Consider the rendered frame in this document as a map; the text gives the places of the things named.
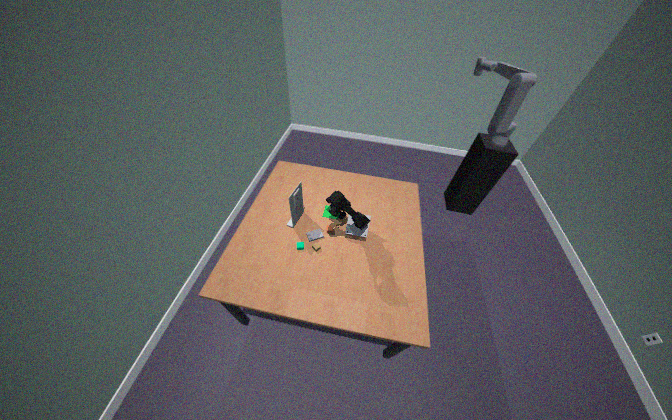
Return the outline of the green square mat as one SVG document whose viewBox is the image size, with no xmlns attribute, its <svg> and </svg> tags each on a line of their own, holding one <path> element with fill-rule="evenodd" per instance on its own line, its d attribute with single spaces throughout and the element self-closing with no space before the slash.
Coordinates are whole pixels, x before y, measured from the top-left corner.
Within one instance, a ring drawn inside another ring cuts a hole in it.
<svg viewBox="0 0 672 420">
<path fill-rule="evenodd" d="M 331 213 L 329 212 L 329 209 L 330 209 L 330 208 L 331 208 L 331 207 L 328 206 L 328 205 L 325 206 L 325 210 L 324 210 L 324 213 L 323 213 L 323 216 L 322 216 L 322 217 L 327 217 L 327 218 L 332 218 L 332 219 L 337 219 L 337 220 L 338 220 L 338 218 L 339 218 L 338 216 L 337 216 L 337 217 L 335 217 L 335 216 L 333 217 L 333 215 L 331 215 Z"/>
</svg>

